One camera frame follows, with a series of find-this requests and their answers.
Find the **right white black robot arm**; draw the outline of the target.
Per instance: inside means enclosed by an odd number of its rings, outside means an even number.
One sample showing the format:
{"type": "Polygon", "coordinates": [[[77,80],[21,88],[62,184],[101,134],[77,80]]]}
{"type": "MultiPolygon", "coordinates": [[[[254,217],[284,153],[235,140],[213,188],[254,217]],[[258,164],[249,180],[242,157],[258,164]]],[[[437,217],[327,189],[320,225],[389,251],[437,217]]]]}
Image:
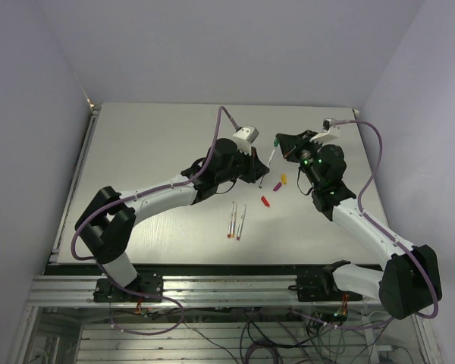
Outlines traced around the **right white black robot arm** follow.
{"type": "Polygon", "coordinates": [[[296,135],[279,133],[276,140],[283,158],[298,164],[307,177],[317,211],[355,237],[380,266],[376,271],[346,260],[328,265],[318,283],[320,294],[328,300],[344,292],[370,297],[395,319],[421,315],[432,307],[428,317],[434,318],[442,298],[435,251],[403,239],[366,212],[343,181],[347,163],[342,148],[323,145],[319,137],[307,130],[296,135]]]}

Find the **dark green end white pen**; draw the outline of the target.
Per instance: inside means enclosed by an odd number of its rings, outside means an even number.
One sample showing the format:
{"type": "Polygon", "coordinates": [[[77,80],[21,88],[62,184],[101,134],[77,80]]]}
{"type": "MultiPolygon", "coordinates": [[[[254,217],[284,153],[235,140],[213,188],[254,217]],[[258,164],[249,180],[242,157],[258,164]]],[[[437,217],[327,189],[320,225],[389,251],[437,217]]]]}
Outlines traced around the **dark green end white pen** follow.
{"type": "MultiPolygon", "coordinates": [[[[268,168],[268,172],[269,172],[269,167],[270,167],[270,165],[271,165],[272,159],[274,158],[274,155],[275,155],[275,153],[276,153],[276,150],[277,150],[277,146],[274,146],[274,148],[273,148],[273,150],[271,151],[271,154],[270,154],[270,156],[269,156],[269,158],[268,158],[268,161],[267,161],[267,163],[266,163],[266,167],[268,168]]],[[[259,189],[262,189],[262,186],[263,186],[263,182],[264,182],[265,176],[266,176],[266,174],[267,174],[268,172],[266,172],[266,173],[262,176],[262,178],[260,179],[260,182],[259,182],[259,189]]]]}

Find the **red pen cap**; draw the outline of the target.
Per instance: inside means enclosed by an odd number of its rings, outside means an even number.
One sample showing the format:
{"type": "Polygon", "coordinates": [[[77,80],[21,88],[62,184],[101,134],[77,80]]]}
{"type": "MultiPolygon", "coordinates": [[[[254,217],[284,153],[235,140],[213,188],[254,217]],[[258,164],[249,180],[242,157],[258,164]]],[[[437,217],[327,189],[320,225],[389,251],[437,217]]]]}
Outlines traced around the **red pen cap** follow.
{"type": "Polygon", "coordinates": [[[266,197],[262,196],[262,197],[261,197],[261,201],[263,202],[263,204],[264,204],[266,207],[270,207],[270,203],[269,203],[269,201],[266,199],[266,197]]]}

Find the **yellow end white pen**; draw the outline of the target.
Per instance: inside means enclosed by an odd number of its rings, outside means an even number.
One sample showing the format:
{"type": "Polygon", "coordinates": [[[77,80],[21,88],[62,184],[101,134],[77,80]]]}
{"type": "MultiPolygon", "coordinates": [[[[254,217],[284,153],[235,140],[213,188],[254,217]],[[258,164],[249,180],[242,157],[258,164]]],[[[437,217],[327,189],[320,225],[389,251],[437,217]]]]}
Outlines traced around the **yellow end white pen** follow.
{"type": "Polygon", "coordinates": [[[231,211],[231,224],[229,230],[229,237],[234,238],[236,232],[236,223],[237,223],[237,203],[232,202],[232,211],[231,211]]]}

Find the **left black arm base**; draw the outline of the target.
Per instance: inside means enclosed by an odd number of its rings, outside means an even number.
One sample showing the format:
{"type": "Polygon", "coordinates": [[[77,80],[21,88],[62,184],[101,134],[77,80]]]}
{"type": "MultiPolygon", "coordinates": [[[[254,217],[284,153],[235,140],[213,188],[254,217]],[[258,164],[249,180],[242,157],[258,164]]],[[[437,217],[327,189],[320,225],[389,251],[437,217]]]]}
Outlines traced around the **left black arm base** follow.
{"type": "Polygon", "coordinates": [[[95,303],[133,303],[139,300],[160,303],[163,283],[157,274],[138,275],[128,286],[120,288],[110,278],[101,278],[96,282],[93,292],[95,303]]]}

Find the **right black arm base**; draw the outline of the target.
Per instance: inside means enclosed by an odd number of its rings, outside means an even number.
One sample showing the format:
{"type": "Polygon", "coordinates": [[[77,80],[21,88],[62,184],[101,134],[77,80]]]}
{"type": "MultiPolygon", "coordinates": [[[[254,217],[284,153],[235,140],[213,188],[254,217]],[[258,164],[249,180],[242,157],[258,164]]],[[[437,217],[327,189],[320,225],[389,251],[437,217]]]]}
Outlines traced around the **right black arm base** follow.
{"type": "Polygon", "coordinates": [[[299,302],[342,302],[343,299],[348,299],[349,302],[362,301],[362,295],[336,288],[333,279],[335,269],[349,263],[342,260],[326,266],[316,266],[304,274],[297,275],[295,284],[291,284],[288,290],[297,294],[299,302]]]}

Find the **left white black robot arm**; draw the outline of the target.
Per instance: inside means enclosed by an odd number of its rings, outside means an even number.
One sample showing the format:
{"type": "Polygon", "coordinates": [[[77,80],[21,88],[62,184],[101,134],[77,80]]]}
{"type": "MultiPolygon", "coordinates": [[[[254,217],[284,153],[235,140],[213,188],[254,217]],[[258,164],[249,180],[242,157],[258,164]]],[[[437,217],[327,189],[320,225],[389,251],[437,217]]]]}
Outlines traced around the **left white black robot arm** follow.
{"type": "Polygon", "coordinates": [[[256,148],[245,154],[233,140],[218,139],[205,157],[163,184],[143,192],[121,193],[110,186],[99,190],[78,219],[73,240],[81,239],[114,281],[114,294],[131,301],[139,293],[140,276],[126,249],[136,225],[170,209],[202,202],[214,196],[221,184],[238,180],[254,184],[268,172],[256,148]]]}

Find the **red end white pen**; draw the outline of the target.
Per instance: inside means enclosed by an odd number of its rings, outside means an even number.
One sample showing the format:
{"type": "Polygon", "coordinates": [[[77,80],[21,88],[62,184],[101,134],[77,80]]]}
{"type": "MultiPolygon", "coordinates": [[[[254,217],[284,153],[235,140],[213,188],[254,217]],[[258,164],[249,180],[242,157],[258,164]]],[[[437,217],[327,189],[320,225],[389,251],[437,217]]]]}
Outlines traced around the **red end white pen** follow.
{"type": "Polygon", "coordinates": [[[231,215],[230,215],[230,221],[229,221],[228,232],[227,232],[228,238],[234,237],[236,217],[237,217],[237,203],[235,201],[233,201],[232,206],[231,206],[231,215]]]}

